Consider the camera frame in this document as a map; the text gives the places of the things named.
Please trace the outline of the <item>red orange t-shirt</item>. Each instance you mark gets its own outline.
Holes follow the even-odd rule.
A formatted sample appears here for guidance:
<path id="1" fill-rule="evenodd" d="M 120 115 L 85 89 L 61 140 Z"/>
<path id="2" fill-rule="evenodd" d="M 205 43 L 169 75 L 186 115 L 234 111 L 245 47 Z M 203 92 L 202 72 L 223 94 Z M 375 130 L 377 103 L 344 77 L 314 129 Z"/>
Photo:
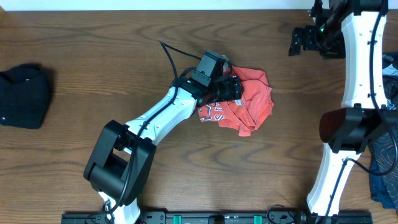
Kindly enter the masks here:
<path id="1" fill-rule="evenodd" d="M 221 128 L 235 129 L 239 136 L 249 137 L 272 114 L 272 88 L 262 70 L 233 67 L 233 75 L 243 86 L 241 99 L 207 104 L 198 109 L 198 115 L 202 122 L 217 122 Z"/>

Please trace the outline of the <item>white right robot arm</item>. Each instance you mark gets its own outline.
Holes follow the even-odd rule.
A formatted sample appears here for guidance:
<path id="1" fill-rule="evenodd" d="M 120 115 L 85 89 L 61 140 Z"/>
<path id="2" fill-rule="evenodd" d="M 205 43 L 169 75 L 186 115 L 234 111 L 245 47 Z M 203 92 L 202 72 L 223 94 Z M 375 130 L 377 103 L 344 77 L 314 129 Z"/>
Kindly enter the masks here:
<path id="1" fill-rule="evenodd" d="M 364 150 L 391 134 L 397 112 L 387 108 L 382 82 L 382 41 L 387 1 L 335 0 L 328 8 L 316 0 L 309 15 L 314 25 L 295 28 L 289 55 L 312 50 L 343 59 L 345 91 L 339 109 L 324 113 L 319 134 L 323 157 L 307 196 L 302 223 L 371 223 L 368 212 L 340 212 L 340 198 L 352 167 Z"/>

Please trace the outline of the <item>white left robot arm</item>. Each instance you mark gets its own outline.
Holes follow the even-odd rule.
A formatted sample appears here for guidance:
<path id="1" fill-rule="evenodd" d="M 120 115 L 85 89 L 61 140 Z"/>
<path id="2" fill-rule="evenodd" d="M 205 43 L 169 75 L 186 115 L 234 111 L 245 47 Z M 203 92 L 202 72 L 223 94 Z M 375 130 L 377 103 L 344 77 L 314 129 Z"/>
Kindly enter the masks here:
<path id="1" fill-rule="evenodd" d="M 178 123 L 208 101 L 240 99 L 243 86 L 236 75 L 225 75 L 201 86 L 179 77 L 167 94 L 140 117 L 103 128 L 83 176 L 104 200 L 103 212 L 87 223 L 135 223 L 141 214 L 137 198 L 149 176 L 157 145 Z"/>

